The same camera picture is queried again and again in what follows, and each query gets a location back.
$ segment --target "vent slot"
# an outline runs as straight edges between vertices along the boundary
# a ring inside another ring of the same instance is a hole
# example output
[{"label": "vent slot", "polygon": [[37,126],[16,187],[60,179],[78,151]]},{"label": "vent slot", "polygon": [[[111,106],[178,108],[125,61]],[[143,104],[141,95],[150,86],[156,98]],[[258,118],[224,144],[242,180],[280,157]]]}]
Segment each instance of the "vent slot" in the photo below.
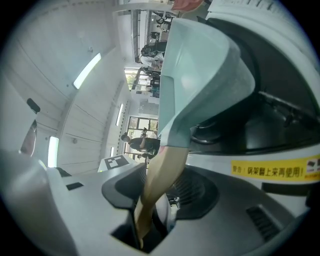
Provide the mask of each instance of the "vent slot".
[{"label": "vent slot", "polygon": [[76,183],[66,185],[66,188],[70,191],[70,190],[75,190],[75,189],[81,188],[82,186],[83,185],[80,182],[76,182]]},{"label": "vent slot", "polygon": [[265,242],[269,241],[280,232],[279,228],[259,206],[247,209],[246,213],[251,218]]}]

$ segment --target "light blue funnel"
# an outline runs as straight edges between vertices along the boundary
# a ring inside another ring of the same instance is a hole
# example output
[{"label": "light blue funnel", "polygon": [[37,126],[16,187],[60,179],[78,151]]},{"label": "light blue funnel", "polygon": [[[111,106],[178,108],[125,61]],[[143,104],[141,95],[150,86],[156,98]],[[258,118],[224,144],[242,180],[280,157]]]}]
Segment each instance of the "light blue funnel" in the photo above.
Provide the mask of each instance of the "light blue funnel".
[{"label": "light blue funnel", "polygon": [[219,30],[173,19],[160,79],[161,146],[188,148],[190,128],[248,97],[255,80]]}]

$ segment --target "yellow warning label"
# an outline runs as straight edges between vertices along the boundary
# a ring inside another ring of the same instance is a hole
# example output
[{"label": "yellow warning label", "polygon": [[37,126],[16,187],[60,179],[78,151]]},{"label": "yellow warning label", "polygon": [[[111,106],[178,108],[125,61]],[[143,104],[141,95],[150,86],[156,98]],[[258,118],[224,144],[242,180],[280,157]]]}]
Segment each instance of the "yellow warning label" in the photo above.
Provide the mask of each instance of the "yellow warning label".
[{"label": "yellow warning label", "polygon": [[320,154],[274,161],[231,161],[231,173],[248,178],[284,182],[320,180]]}]

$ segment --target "sticker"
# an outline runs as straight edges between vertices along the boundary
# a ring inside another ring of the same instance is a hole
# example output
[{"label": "sticker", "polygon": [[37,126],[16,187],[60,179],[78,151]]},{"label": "sticker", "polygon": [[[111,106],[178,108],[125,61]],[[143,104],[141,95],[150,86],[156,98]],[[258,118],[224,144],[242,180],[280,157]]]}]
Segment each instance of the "sticker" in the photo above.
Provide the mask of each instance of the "sticker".
[{"label": "sticker", "polygon": [[231,174],[270,181],[318,181],[320,180],[320,155],[274,161],[232,160]]},{"label": "sticker", "polygon": [[115,157],[106,158],[104,162],[108,170],[122,167],[129,164],[129,162],[125,159],[125,157],[122,154],[117,155]]}]

